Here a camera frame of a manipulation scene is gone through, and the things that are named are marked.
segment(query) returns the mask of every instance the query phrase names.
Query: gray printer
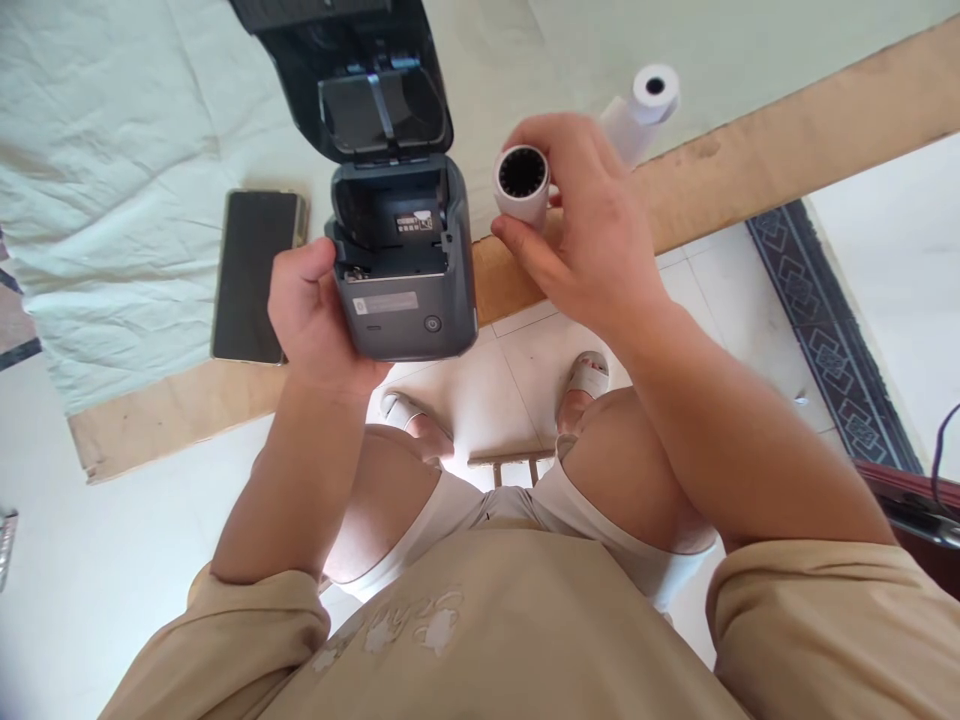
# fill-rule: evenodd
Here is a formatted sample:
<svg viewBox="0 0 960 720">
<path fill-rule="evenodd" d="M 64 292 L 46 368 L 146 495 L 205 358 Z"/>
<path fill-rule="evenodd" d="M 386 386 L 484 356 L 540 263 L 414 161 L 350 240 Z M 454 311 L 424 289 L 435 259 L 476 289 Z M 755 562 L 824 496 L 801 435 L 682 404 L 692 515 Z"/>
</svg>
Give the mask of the gray printer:
<svg viewBox="0 0 960 720">
<path fill-rule="evenodd" d="M 231 0 L 273 58 L 331 183 L 337 288 L 358 350 L 436 360 L 477 338 L 467 192 L 420 0 Z"/>
</svg>

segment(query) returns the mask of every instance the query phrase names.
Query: phone screen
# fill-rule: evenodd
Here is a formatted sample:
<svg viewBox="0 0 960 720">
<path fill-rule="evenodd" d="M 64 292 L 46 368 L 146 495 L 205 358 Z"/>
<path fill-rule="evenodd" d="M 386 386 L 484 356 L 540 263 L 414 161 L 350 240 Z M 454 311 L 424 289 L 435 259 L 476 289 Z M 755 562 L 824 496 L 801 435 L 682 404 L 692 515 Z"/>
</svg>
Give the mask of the phone screen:
<svg viewBox="0 0 960 720">
<path fill-rule="evenodd" d="M 280 342 L 267 315 L 273 258 L 294 245 L 300 198 L 283 192 L 234 192 L 220 260 L 211 354 L 276 364 Z"/>
</svg>

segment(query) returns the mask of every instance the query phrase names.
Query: cable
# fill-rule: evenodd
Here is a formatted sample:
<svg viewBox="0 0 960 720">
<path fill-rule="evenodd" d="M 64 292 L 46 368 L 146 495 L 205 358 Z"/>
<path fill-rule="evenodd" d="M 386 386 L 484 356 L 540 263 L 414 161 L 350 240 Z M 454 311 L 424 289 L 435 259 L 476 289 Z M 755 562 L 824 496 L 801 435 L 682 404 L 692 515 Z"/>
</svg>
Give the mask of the cable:
<svg viewBox="0 0 960 720">
<path fill-rule="evenodd" d="M 930 470 L 930 492 L 933 494 L 933 501 L 943 511 L 944 517 L 956 522 L 960 522 L 960 517 L 940 500 L 940 460 L 943 459 L 943 436 L 947 432 L 947 425 L 950 424 L 958 410 L 960 410 L 960 404 L 955 405 L 953 410 L 947 413 L 943 422 L 940 423 L 940 429 L 937 430 L 937 447 L 933 452 L 933 468 Z"/>
</svg>

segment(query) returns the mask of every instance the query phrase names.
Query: hand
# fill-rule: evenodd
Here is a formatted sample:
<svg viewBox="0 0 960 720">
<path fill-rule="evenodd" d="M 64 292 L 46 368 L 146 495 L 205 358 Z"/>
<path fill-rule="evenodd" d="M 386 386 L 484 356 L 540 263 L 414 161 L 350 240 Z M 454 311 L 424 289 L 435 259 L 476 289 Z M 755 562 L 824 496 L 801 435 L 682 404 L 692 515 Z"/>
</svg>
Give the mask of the hand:
<svg viewBox="0 0 960 720">
<path fill-rule="evenodd" d="M 300 382 L 366 401 L 391 366 L 363 357 L 353 345 L 333 277 L 336 255 L 329 238 L 277 255 L 267 310 Z"/>
<path fill-rule="evenodd" d="M 539 148 L 563 198 L 555 246 L 501 215 L 491 230 L 566 316 L 607 343 L 670 302 L 653 255 L 646 215 L 626 187 L 627 171 L 593 120 L 541 115 L 520 123 L 504 149 Z"/>
</svg>

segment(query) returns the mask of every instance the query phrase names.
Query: white slipper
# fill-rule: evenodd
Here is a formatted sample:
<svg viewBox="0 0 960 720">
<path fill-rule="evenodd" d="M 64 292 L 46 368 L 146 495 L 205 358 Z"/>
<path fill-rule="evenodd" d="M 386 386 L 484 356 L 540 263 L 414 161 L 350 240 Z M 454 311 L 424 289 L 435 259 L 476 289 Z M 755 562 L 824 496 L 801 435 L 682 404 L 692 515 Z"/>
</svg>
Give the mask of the white slipper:
<svg viewBox="0 0 960 720">
<path fill-rule="evenodd" d="M 592 364 L 588 365 L 584 360 L 589 360 Z M 583 390 L 587 395 L 596 400 L 610 389 L 610 369 L 607 367 L 607 361 L 603 355 L 593 350 L 587 350 L 577 356 L 573 361 L 573 367 L 570 368 L 570 380 L 567 387 L 564 388 L 560 396 L 560 402 L 571 390 Z"/>
<path fill-rule="evenodd" d="M 403 393 L 396 391 L 388 392 L 380 400 L 380 417 L 383 419 L 384 425 L 389 425 L 390 427 L 395 427 L 406 432 L 410 421 L 418 415 L 433 417 Z M 437 423 L 440 430 L 443 431 L 443 434 L 453 440 L 450 431 L 440 425 L 436 418 L 433 418 L 433 420 Z"/>
</svg>

